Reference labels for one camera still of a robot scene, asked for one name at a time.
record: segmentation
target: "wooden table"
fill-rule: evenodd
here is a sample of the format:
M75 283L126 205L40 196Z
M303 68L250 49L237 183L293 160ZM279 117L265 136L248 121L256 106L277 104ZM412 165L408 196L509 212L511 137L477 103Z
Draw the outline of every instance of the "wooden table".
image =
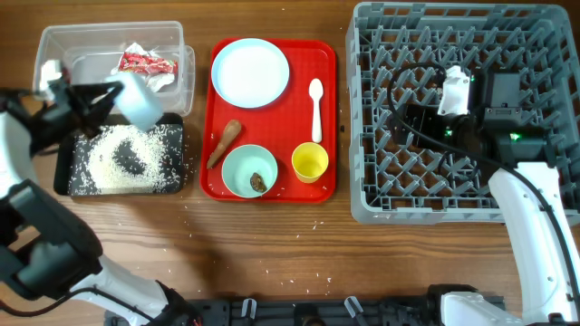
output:
M58 197L95 230L110 258L192 299L234 295L342 299L351 294L381 298L424 293L433 283L467 283L505 296L510 311L521 311L517 268L504 226L359 225L351 217L344 36L355 1L62 3L8 0L0 7L0 86L30 87L38 42L46 26L180 21L197 62L195 103L185 119L190 135L188 155L196 158L191 165L195 172L214 44L231 36L317 39L329 43L338 57L339 121L346 132L339 133L338 184L327 202L316 206L218 203L202 193L197 178L172 196L74 201ZM580 5L573 0L552 3L566 7L577 31ZM53 192L55 157L36 158L34 163L40 184ZM578 238L580 229L575 228L575 235ZM49 302L23 302L5 287L2 298L23 310ZM101 325L102 315L101 309L88 303L68 302L33 320L0 313L0 325Z

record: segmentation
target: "dish rack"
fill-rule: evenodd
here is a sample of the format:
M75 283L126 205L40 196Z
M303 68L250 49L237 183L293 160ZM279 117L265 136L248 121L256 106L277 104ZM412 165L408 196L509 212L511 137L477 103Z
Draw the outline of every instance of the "dish rack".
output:
M346 35L351 104L351 210L361 223L503 222L476 162L396 145L386 87L412 62L447 68L519 71L526 122L550 128L560 191L571 225L580 222L579 63L566 10L557 5L360 3ZM393 90L402 103L437 108L431 68L404 72Z

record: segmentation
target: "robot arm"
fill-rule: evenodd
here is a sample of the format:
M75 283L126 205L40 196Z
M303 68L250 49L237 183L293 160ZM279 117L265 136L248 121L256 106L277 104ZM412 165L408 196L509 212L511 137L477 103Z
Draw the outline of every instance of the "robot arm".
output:
M48 62L54 72L58 62ZM109 83L70 86L66 73L52 73L48 95L54 105L30 116L22 107L23 91L0 97L0 281L27 300L48 296L99 305L131 325L171 324L197 312L162 283L131 274L104 255L99 239L78 216L39 188L31 157L57 144L75 130L88 137L99 133L113 103L140 129L162 115L159 101L144 82L130 73ZM34 226L40 235L21 248L9 245L18 229ZM33 317L34 313L12 314Z
M560 198L558 171L546 163L519 163L517 171L542 191L554 209L571 253L574 270L580 268L578 252ZM506 221L522 288L522 320L485 302L473 292L450 292L441 298L441 321L446 326L531 325L535 322L578 321L562 248L554 227L539 209L534 194L507 171L498 170L489 180L491 194Z
M446 326L466 321L481 326L578 321L574 271L580 270L580 263L559 193L556 151L549 130L523 122L518 73L484 72L468 77L459 67L444 73L437 64L427 65L439 71L437 82L443 85L439 111L403 104L404 117L399 116L392 104L392 85L404 70L420 65L399 70L387 95L399 123L394 128L395 138L404 143L413 132L417 147L445 149L478 162L481 177L488 180L506 221L523 302L520 321L473 292L444 293L440 321ZM464 86L446 90L450 83ZM541 206L551 211L544 212Z

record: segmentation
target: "black tray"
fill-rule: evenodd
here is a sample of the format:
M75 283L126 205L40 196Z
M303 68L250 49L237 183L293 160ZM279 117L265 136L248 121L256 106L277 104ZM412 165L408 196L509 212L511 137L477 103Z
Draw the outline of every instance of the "black tray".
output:
M112 114L107 118L105 123L103 123L103 126L129 124L130 123L122 115ZM175 168L175 173L180 176L179 180L171 180L173 182L168 183L164 188L158 191L135 193L119 188L118 192L108 193L107 195L175 194L183 188L183 119L176 113L166 113L157 122L157 125L169 125L169 128L179 131L173 134L168 133L168 135L164 136L162 139L163 143L167 144L167 146L179 149L177 151L168 150L167 154L169 157L164 159L164 169L162 169L163 174L168 178L168 180L170 180L170 171ZM90 175L83 162L88 159L92 145L89 143L77 144L79 136L80 134L71 135L63 140L59 146L56 170L54 173L54 191L62 196L102 196L98 193L96 187L87 187L80 177L82 172L85 173L85 176ZM138 164L134 159L134 153L129 147L122 145L119 146L118 152L116 152L115 155L123 157L123 159L120 159L119 161L127 170L129 170L130 167L135 168Z

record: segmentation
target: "red packet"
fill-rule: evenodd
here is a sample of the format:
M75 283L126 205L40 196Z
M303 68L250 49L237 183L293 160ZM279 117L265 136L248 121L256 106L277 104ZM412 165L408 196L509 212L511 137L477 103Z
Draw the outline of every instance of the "red packet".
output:
M119 62L119 72L177 73L178 63L174 60L154 58L136 53L124 53Z

